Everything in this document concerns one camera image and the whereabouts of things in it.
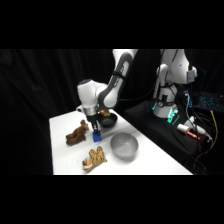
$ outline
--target metal bowl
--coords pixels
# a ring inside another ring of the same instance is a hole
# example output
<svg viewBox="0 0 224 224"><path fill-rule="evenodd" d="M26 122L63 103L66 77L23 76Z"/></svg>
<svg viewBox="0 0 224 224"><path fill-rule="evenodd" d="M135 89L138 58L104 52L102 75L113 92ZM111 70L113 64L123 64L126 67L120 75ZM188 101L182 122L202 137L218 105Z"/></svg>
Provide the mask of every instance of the metal bowl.
<svg viewBox="0 0 224 224"><path fill-rule="evenodd" d="M121 159L131 159L138 150L137 139L127 133L115 135L110 142L113 153Z"/></svg>

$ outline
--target table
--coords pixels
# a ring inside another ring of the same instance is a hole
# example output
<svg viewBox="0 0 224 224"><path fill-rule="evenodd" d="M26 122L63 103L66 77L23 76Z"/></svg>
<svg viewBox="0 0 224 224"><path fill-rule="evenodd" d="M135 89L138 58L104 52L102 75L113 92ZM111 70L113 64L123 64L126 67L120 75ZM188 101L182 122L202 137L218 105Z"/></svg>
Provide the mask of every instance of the table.
<svg viewBox="0 0 224 224"><path fill-rule="evenodd" d="M93 142L89 123L86 141L75 146L68 146L65 136L79 127L81 120L86 120L85 115L75 111L49 120L54 175L192 175L115 111L111 112L118 116L118 122L111 130L100 128L102 142ZM135 136L139 142L138 152L131 161L118 159L110 147L111 138L121 132ZM82 169L82 161L98 146L103 148L108 162L87 173Z"/></svg>

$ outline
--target wire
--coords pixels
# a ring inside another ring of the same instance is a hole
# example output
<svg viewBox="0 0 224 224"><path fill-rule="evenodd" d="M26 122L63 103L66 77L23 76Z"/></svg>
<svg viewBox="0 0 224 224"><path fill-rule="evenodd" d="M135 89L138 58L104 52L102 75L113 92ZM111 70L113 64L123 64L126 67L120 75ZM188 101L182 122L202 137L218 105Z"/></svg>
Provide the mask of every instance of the wire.
<svg viewBox="0 0 224 224"><path fill-rule="evenodd" d="M183 111L184 114L186 114L185 111L184 111L184 109L181 107L181 104L180 104L179 100L177 99L175 93L173 92L173 90L171 88L170 88L170 90L173 93L173 95L174 95L175 99L177 100L177 102L179 103L181 110ZM191 122L191 120L188 117L187 117L187 119L191 123L192 127L194 127L194 124Z"/></svg>
<svg viewBox="0 0 224 224"><path fill-rule="evenodd" d="M214 124L215 124L215 128L216 128L216 137L215 137L215 141L213 142L213 140L211 140L211 141L212 141L212 146L211 146L211 148L210 148L208 151L206 151L206 152L200 154L200 155L196 158L195 163L194 163L194 169L195 169L196 162L198 162L198 159L199 159L200 157L202 157L203 155L208 154L208 153L214 148L214 146L215 146L215 144L216 144L216 141L217 141L217 139L218 139L218 133L219 133L219 131L218 131L218 127L217 127L217 123L216 123L216 120L215 120L215 116L214 116L213 111L211 111L211 114L212 114L212 118L213 118L213 120L214 120Z"/></svg>
<svg viewBox="0 0 224 224"><path fill-rule="evenodd" d="M218 139L219 130L218 130L218 127L217 127L217 123L216 123L216 120L215 120L215 116L214 116L213 111L211 111L211 114L212 114L212 118L213 118L214 123L215 123L215 129L216 129L215 141L214 141L214 144L213 144L213 146L212 146L212 148L213 148L213 147L215 146L215 143L216 143L217 139Z"/></svg>
<svg viewBox="0 0 224 224"><path fill-rule="evenodd" d="M159 77L159 74L160 74L160 67L161 67L161 64L162 64L163 55L164 55L164 53L165 53L165 50L166 50L166 49L163 50L162 55L161 55L160 65L159 65L159 70L158 70L157 77ZM157 83L157 79L156 79L156 81L155 81L155 83L154 83L152 89L151 89L145 96L143 96L143 97L140 97L140 98L137 98L137 99L120 99L119 101L122 102L122 101L137 101L137 100L142 100L142 99L146 98L146 97L153 91L153 89L154 89L156 83Z"/></svg>
<svg viewBox="0 0 224 224"><path fill-rule="evenodd" d="M190 103L190 96L188 95L187 106L186 106L186 114L187 114L188 120L190 120L190 117L189 117L189 114L188 114L189 103Z"/></svg>

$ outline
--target black background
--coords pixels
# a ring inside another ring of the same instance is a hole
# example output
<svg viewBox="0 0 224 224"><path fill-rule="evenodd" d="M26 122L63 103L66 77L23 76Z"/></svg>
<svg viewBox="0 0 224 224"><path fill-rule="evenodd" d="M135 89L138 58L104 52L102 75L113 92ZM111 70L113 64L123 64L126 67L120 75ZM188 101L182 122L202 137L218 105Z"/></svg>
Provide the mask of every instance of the black background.
<svg viewBox="0 0 224 224"><path fill-rule="evenodd" d="M121 98L145 95L159 63L159 49L140 49ZM203 90L224 94L224 49L194 49L193 63L207 72ZM108 83L114 66L112 49L0 50L0 173L53 174L49 118L74 111L80 105L77 84ZM122 102L115 110L122 115L140 102ZM223 122L222 115L217 118ZM218 144L207 161L214 174L224 170L222 138Z"/></svg>

